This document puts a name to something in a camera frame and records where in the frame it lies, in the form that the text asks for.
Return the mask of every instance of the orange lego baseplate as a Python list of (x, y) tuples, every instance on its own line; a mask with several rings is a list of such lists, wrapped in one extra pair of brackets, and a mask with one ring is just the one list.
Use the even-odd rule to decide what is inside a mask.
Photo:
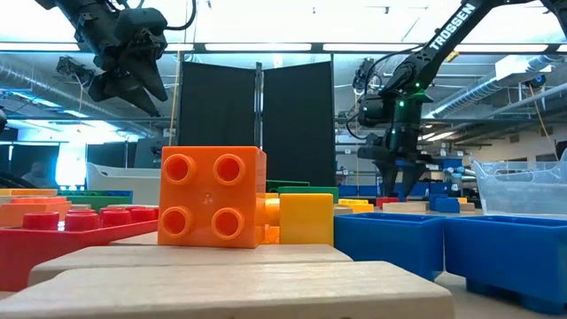
[(253, 146), (169, 146), (162, 163), (158, 244), (261, 243), (266, 153)]

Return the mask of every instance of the yellow lego brick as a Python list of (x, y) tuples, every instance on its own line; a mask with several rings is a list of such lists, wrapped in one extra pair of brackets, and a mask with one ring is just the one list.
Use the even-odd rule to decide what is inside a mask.
[(333, 245), (332, 194), (280, 194), (280, 244)]
[(354, 214), (374, 213), (374, 205), (372, 204), (351, 204), (349, 207), (353, 209)]

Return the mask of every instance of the ceiling light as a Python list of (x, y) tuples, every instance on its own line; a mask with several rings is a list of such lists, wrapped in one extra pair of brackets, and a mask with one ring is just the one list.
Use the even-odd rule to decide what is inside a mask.
[(76, 43), (0, 43), (0, 51), (80, 51)]
[(310, 43), (207, 43), (207, 51), (310, 51)]
[(430, 134), (426, 134), (426, 135), (424, 135), (424, 136), (419, 136), (419, 137), (417, 138), (417, 140), (418, 140), (418, 141), (426, 140), (426, 139), (428, 139), (428, 138), (430, 138), (430, 137), (432, 137), (432, 136), (434, 136), (434, 135), (435, 135), (435, 133), (430, 133)]
[(193, 51), (193, 49), (193, 43), (170, 43), (166, 47), (166, 52)]
[(429, 142), (434, 142), (434, 141), (438, 141), (440, 139), (446, 138), (448, 136), (453, 135), (455, 132), (446, 132), (446, 133), (441, 133), (437, 136), (433, 136), (433, 137), (429, 137), (429, 139), (427, 141)]
[(326, 43), (322, 49), (324, 51), (397, 52), (414, 48), (417, 45), (417, 43)]
[(467, 52), (542, 52), (548, 48), (546, 44), (459, 44), (454, 49), (460, 53)]
[(81, 118), (89, 117), (88, 115), (83, 114), (83, 113), (79, 113), (75, 110), (65, 110), (65, 111), (63, 111), (63, 113), (67, 113), (67, 114), (70, 114), (70, 115), (73, 115), (73, 116), (76, 116), (76, 117), (81, 117)]

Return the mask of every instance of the black partition panel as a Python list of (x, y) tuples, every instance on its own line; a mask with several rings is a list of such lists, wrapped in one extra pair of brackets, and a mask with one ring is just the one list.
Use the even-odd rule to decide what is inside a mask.
[(253, 69), (183, 63), (177, 144), (255, 145), (255, 77)]
[(264, 72), (262, 142), (268, 179), (335, 185), (330, 62)]

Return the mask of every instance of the blue lego brick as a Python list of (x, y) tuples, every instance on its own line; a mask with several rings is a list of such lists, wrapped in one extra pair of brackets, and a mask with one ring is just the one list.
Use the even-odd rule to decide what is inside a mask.
[(567, 303), (567, 221), (511, 216), (445, 219), (447, 271), (469, 290), (515, 293), (531, 310)]
[(358, 189), (355, 185), (339, 185), (338, 186), (338, 196), (356, 196), (358, 195)]
[(435, 199), (435, 210), (440, 213), (454, 213), (461, 212), (461, 204), (457, 198), (437, 198)]
[(446, 198), (446, 194), (429, 194), (429, 209), (430, 210), (437, 210), (436, 202), (438, 198)]
[(376, 185), (359, 186), (358, 194), (360, 196), (378, 196), (378, 187)]
[(443, 217), (335, 216), (335, 248), (354, 261), (388, 261), (428, 280), (443, 271)]

